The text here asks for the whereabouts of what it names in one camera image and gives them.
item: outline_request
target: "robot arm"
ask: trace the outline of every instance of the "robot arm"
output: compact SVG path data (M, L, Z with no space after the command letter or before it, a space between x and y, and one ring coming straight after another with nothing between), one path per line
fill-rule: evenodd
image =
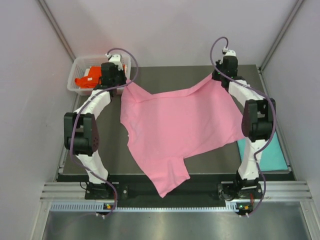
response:
M228 80L216 70L212 73L212 79L220 81L221 86L244 107L241 129L245 136L245 149L242 164L236 172L235 180L231 186L232 192L236 193L236 196L232 194L232 197L247 197L249 194L257 196L257 190L261 188L257 164L260 163L262 152L257 154L257 161L255 161L254 154L266 144L271 136L272 111L268 101L253 90L248 89L250 85L243 77L238 76L236 52L224 48L222 53L223 58L216 62L216 67L241 85ZM275 101L271 99L271 102L276 108Z
M91 96L81 107L74 112L67 112L64 115L64 146L70 150L76 116L83 106L86 105L78 120L77 131L74 136L73 154L77 156L85 167L91 170L86 169L89 175L89 182L96 185L103 184L104 182L93 176L92 173L102 179L107 179L109 174L103 166L98 153L100 140L96 119L101 111L111 103L111 97L114 92L105 91L99 95L97 93L126 82L122 56L115 54L107 55L107 57L108 62L101 64L101 83L94 88Z

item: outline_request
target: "plastic basket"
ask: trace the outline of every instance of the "plastic basket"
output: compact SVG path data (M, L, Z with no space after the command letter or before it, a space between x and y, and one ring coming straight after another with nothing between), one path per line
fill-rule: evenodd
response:
M125 76L127 79L130 79L131 58L127 54L121 55L122 64L125 65ZM108 58L105 55L77 57L72 64L66 88L79 95L90 95L93 88L80 88L76 85L75 79L82 78L85 75L86 69L92 66L101 66L102 63L106 62L108 62Z

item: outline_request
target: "light blue cloth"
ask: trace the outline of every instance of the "light blue cloth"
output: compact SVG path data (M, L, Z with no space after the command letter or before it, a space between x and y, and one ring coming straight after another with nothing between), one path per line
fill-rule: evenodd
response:
M245 154L246 141L245 139L241 139L237 141L237 143L242 161ZM269 146L267 146L262 152L260 168L262 171L288 170L286 160L281 151L277 133L274 134Z

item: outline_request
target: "pink cloth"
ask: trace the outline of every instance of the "pink cloth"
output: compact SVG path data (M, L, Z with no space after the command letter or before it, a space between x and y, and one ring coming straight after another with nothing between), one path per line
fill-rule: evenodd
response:
M190 178L184 158L244 138L242 114L211 75L191 88L157 94L132 83L121 101L128 148L161 197Z

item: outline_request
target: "black work surface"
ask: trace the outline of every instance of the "black work surface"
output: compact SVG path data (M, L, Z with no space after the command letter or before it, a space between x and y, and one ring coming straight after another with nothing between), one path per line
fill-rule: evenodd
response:
M136 83L151 94L175 91L194 86L212 70L212 66L141 67ZM263 91L255 65L240 65L238 75L243 76L252 87ZM87 96L81 97L80 104L87 98ZM112 175L143 174L127 147L128 132L120 123L120 107L121 96L116 96L97 119L100 136L99 155L103 165ZM241 159L238 145L234 142L186 158L184 162L190 174L234 174L241 164ZM63 174L79 175L86 172L71 162L67 155Z

